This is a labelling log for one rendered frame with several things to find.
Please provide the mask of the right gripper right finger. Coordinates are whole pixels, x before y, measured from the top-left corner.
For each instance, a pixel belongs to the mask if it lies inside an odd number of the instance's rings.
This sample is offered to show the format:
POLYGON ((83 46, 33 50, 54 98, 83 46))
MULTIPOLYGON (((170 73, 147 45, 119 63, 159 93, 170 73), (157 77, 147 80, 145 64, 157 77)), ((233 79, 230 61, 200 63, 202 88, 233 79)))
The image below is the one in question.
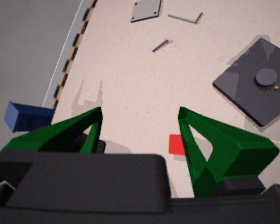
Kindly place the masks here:
POLYGON ((183 106, 179 108, 178 123, 194 197, 209 197, 224 178, 258 177, 280 153, 269 138, 183 106), (208 161, 189 125, 212 144, 213 151, 208 161))

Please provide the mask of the small red block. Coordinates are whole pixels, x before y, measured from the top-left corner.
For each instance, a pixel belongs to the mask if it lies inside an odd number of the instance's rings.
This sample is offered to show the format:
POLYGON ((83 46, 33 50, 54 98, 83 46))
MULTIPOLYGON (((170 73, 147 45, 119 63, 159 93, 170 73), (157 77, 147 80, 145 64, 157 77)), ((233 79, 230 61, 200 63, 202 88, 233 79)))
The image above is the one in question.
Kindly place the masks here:
POLYGON ((169 154, 177 154, 177 155, 185 156, 181 135, 176 135, 176 134, 169 135, 169 154))

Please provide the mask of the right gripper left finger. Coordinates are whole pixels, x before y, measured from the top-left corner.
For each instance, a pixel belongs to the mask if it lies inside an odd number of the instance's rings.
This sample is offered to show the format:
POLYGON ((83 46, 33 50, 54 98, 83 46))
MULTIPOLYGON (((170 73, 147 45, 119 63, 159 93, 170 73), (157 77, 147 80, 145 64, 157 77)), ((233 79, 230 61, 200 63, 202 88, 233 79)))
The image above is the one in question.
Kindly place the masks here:
POLYGON ((3 149, 68 152, 70 143, 91 125, 79 153, 96 153, 103 122, 100 106, 78 116, 13 138, 3 149))

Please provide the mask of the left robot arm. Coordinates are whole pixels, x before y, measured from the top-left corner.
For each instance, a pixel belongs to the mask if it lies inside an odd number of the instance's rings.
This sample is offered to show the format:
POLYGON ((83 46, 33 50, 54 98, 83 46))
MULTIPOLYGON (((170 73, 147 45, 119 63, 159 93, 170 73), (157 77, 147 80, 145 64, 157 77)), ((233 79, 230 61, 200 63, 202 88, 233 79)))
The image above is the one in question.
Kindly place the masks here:
MULTIPOLYGON (((45 126, 39 127, 37 129, 43 128, 45 126)), ((35 130, 37 130, 35 129, 35 130)), ((35 131, 33 130, 33 131, 35 131)), ((72 141, 69 145, 69 153, 79 153, 80 149, 84 145, 86 139, 87 139, 88 134, 82 133, 80 136, 78 136, 76 139, 72 141), (72 145, 71 145, 72 144, 72 145), (70 150, 71 148, 71 150, 70 150)), ((98 142, 98 149, 96 153, 104 153, 105 152, 105 147, 106 147, 106 142, 103 140, 99 139, 98 142)), ((3 182, 3 178, 0 177, 0 183, 3 182)))

